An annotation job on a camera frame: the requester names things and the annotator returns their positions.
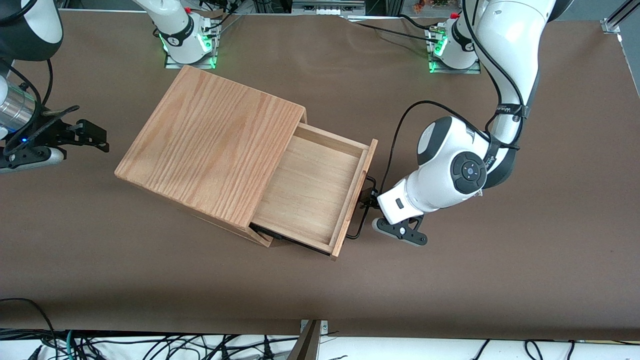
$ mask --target silver cylinder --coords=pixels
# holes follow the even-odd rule
[[[0,76],[0,126],[10,133],[24,126],[36,108],[33,97]]]

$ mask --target cabinet top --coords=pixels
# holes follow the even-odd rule
[[[247,227],[305,108],[185,66],[115,174]]]

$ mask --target control buttons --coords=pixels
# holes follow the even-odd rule
[[[486,166],[473,152],[461,152],[451,162],[451,179],[457,191],[465,195],[474,193],[486,182]]]

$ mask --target wooden drawer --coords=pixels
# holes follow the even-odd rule
[[[298,124],[252,222],[335,259],[376,144]]]
[[[335,259],[377,141],[306,122],[303,106],[184,67],[115,175],[255,243]]]

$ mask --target black strap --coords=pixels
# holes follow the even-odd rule
[[[168,42],[169,45],[175,46],[175,47],[182,46],[184,39],[190,37],[191,34],[193,33],[193,26],[194,26],[193,18],[191,16],[187,16],[187,17],[189,18],[189,22],[187,23],[187,26],[184,29],[182,29],[182,31],[178,31],[175,34],[167,34],[160,31],[160,36],[162,36],[164,41]]]
[[[453,38],[456,39],[456,42],[462,47],[462,51],[471,53],[474,50],[474,45],[471,42],[471,39],[469,39],[465,35],[462,35],[460,31],[458,31],[457,22],[451,26],[451,33],[453,34]]]
[[[522,118],[528,118],[531,108],[520,104],[498,104],[495,108],[496,114],[516,115]]]
[[[496,138],[493,134],[489,133],[489,148],[486,150],[486,154],[484,155],[484,165],[486,166],[487,172],[493,164],[495,164],[495,157],[498,155],[498,150],[500,149],[500,145],[502,144],[498,138]]]

